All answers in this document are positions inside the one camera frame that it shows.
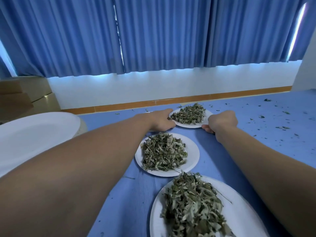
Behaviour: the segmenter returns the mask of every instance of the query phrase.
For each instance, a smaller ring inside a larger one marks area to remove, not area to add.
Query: forearm
[[[263,145],[237,127],[216,137],[258,195],[293,236],[313,236],[316,170]]]
[[[3,176],[0,235],[86,236],[150,128],[149,115],[137,115],[62,143]]]

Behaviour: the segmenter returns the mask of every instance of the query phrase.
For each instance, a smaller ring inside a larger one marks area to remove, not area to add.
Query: pile of dried herbs
[[[234,236],[222,212],[216,189],[200,179],[200,174],[182,173],[164,194],[166,206],[161,217],[170,237]]]
[[[204,119],[205,109],[198,103],[192,106],[186,106],[181,108],[179,112],[173,113],[170,118],[181,124],[193,124],[201,123]]]
[[[143,167],[145,170],[174,170],[186,162],[188,153],[184,151],[185,144],[181,139],[168,133],[150,136],[141,148],[144,153]]]

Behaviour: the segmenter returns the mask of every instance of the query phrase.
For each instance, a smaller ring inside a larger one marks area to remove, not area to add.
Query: orange baseboard
[[[187,102],[195,102],[195,101],[203,101],[203,100],[233,98],[233,97],[240,97],[240,96],[271,94],[271,93],[290,91],[291,88],[292,86],[274,87],[274,88],[265,88],[265,89],[249,90],[249,91],[236,91],[236,92],[226,92],[226,93],[207,94],[207,95],[198,95],[198,96],[176,97],[176,98],[170,98],[170,99],[138,101],[138,102],[130,102],[130,103],[122,103],[122,104],[114,104],[114,105],[81,107],[81,108],[65,109],[62,111],[69,112],[75,115],[88,114],[88,113],[94,113],[94,112],[134,109],[134,108],[148,107],[148,106],[154,106],[154,105],[167,105],[167,104],[187,103]]]

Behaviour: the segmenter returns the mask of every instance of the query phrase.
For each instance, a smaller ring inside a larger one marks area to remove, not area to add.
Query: blue tablecloth
[[[238,127],[263,144],[316,168],[316,91],[288,92],[200,102],[214,114],[234,110]],[[81,115],[92,130],[115,123],[137,113],[177,109],[179,104]],[[290,129],[283,131],[278,126]],[[242,172],[214,135],[201,128],[176,127],[172,132],[192,139],[200,149],[200,160],[192,169],[234,188],[259,214],[271,237],[290,236],[267,209]],[[149,237],[152,203],[160,189],[172,178],[162,178],[143,171],[132,160],[125,176],[112,189],[96,219],[89,237]]]

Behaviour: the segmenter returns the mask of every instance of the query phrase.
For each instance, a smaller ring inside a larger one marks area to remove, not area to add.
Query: white paper plate
[[[198,163],[198,160],[200,158],[200,151],[198,149],[198,146],[188,137],[184,136],[184,135],[180,135],[177,133],[168,133],[169,135],[172,135],[174,138],[180,138],[182,140],[183,143],[185,143],[185,148],[184,150],[188,153],[188,157],[186,159],[186,163],[181,165],[181,168],[175,169],[175,170],[169,170],[169,171],[158,171],[158,170],[147,170],[147,172],[149,174],[152,175],[157,175],[157,176],[162,176],[162,177],[172,177],[172,176],[178,176],[181,173],[181,170],[184,172],[188,172],[190,170],[193,169],[193,167],[196,166],[196,164]],[[142,160],[143,160],[143,152],[142,149],[139,145],[136,154],[135,154],[135,159],[137,164],[142,168],[143,168],[143,164],[142,164]]]
[[[236,237],[268,237],[268,231],[262,220],[254,211],[251,205],[237,191],[227,184],[207,176],[202,176],[202,180],[211,183],[221,194],[229,199],[232,204],[222,195],[217,196],[223,203],[223,211],[227,224],[232,229]],[[167,227],[163,218],[160,218],[163,206],[165,205],[163,194],[169,188],[173,180],[166,184],[158,193],[150,214],[150,237],[167,237]]]
[[[78,116],[49,112],[0,125],[0,177],[39,153],[87,131]]]
[[[180,111],[180,109],[176,109],[175,111],[172,111],[169,116],[171,116],[173,113],[177,113],[179,111]],[[213,115],[213,113],[210,112],[209,110],[205,110],[204,111],[204,115],[205,116],[204,116],[203,121],[201,123],[199,123],[199,124],[196,124],[196,125],[193,125],[193,124],[189,124],[189,125],[181,124],[181,123],[179,123],[179,122],[177,122],[175,120],[174,120],[174,122],[176,123],[176,125],[182,126],[182,127],[185,127],[185,128],[200,128],[200,127],[202,127],[202,125],[207,125],[209,123],[207,119],[209,118],[210,115]]]

